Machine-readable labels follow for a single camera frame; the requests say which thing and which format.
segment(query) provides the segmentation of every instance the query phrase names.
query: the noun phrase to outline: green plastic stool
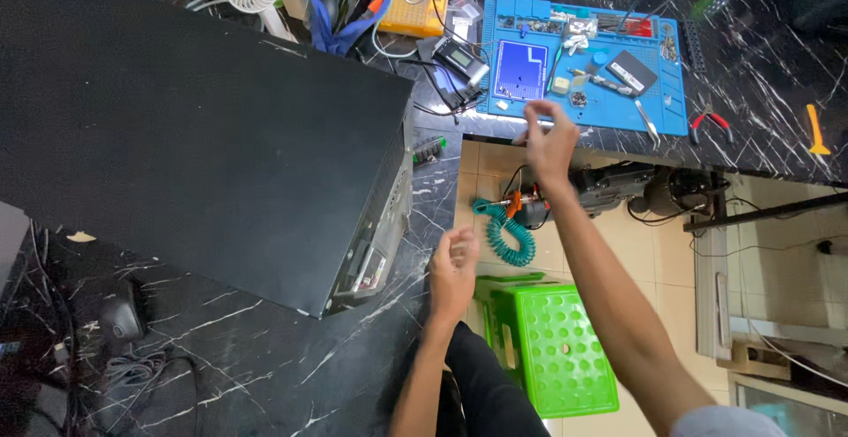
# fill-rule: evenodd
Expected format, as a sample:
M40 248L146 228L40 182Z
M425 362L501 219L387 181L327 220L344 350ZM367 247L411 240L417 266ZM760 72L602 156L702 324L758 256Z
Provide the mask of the green plastic stool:
M616 376L577 287L545 279L477 277L486 341L541 418L618 410Z

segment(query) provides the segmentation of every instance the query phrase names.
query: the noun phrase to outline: screwdriver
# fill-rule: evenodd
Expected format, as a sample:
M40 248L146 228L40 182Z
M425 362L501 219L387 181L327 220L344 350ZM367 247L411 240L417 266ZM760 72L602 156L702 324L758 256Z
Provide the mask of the screwdriver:
M610 81L610 80L608 80L608 79L606 79L602 76L593 75L593 74L584 72L583 70L578 70L576 68L568 68L568 72L571 73L571 74L574 74L574 75L588 75L588 78L590 80L592 80L592 83L599 84L601 86L609 87L609 89L616 91L620 94L624 94L625 96L632 95L633 90L630 86L624 86L623 84L618 84L618 83L612 82L612 81Z

